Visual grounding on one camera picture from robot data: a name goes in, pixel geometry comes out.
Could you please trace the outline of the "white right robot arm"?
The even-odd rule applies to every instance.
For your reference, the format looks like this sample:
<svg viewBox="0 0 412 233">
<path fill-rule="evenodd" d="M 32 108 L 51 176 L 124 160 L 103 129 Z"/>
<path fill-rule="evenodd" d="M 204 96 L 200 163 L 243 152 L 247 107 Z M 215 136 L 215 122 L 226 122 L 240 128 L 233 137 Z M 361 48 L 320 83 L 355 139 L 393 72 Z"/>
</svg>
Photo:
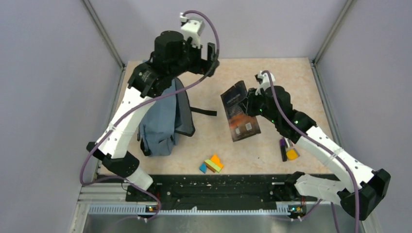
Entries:
<svg viewBox="0 0 412 233">
<path fill-rule="evenodd" d="M 326 166 L 336 180 L 319 178 L 304 172 L 293 173 L 285 182 L 285 194 L 291 200 L 301 196 L 323 199 L 341 206 L 346 213 L 366 220 L 385 198 L 391 175 L 374 170 L 352 157 L 330 139 L 307 114 L 293 108 L 290 94 L 275 86 L 255 94 L 250 88 L 238 106 L 248 116 L 262 116 L 275 125 L 281 136 L 308 151 Z"/>
</svg>

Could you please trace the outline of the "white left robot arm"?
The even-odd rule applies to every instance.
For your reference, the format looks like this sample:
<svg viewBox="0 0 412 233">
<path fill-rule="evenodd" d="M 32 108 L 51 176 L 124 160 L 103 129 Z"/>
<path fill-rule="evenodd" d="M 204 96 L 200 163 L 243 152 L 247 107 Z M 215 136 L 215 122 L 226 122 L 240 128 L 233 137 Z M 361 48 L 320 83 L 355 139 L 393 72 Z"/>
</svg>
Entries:
<svg viewBox="0 0 412 233">
<path fill-rule="evenodd" d="M 220 40 L 217 32 L 214 32 L 215 42 L 207 44 L 207 59 L 202 58 L 203 46 L 196 45 L 199 37 L 199 33 L 184 36 L 177 31 L 163 31 L 157 36 L 148 61 L 134 68 L 121 104 L 103 135 L 86 147 L 88 158 L 100 160 L 115 179 L 123 179 L 134 186 L 143 200 L 153 199 L 156 188 L 152 185 L 152 177 L 141 168 L 139 159 L 128 151 L 129 143 L 157 101 L 198 85 L 206 77 L 211 77 L 219 66 Z M 201 78 L 165 94 L 174 79 L 186 72 L 200 74 Z"/>
</svg>

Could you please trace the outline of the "blue student backpack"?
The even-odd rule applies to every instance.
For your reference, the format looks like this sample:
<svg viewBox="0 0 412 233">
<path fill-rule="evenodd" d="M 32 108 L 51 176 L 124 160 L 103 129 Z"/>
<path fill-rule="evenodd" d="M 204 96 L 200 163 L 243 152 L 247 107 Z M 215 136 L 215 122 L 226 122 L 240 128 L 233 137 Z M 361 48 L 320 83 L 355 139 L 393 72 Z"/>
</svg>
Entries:
<svg viewBox="0 0 412 233">
<path fill-rule="evenodd" d="M 190 105 L 186 91 L 158 100 L 145 114 L 138 128 L 137 140 L 145 156 L 168 156 L 180 135 L 191 137 L 196 129 L 193 113 L 215 117 L 217 111 Z"/>
</svg>

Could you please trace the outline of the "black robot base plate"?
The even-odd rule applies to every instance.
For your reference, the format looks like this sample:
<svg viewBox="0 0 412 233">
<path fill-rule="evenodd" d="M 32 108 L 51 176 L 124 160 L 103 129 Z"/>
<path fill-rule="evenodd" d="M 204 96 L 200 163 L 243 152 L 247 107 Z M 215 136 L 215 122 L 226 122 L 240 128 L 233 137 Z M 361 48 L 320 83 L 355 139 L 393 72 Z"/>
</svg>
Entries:
<svg viewBox="0 0 412 233">
<path fill-rule="evenodd" d="M 254 175 L 152 175 L 153 184 L 144 194 L 127 188 L 127 202 L 161 202 L 162 211 L 275 210 L 282 201 L 316 201 L 292 194 L 285 185 L 290 174 Z"/>
</svg>

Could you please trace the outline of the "dark brown bottom book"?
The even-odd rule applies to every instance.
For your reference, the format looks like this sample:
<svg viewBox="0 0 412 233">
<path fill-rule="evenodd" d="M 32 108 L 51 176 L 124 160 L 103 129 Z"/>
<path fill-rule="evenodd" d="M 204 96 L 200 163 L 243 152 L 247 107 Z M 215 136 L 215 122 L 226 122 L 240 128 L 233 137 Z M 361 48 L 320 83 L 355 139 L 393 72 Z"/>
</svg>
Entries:
<svg viewBox="0 0 412 233">
<path fill-rule="evenodd" d="M 233 142 L 261 133 L 257 118 L 246 115 L 241 108 L 241 102 L 246 99 L 247 93 L 244 81 L 238 81 L 221 94 Z"/>
</svg>

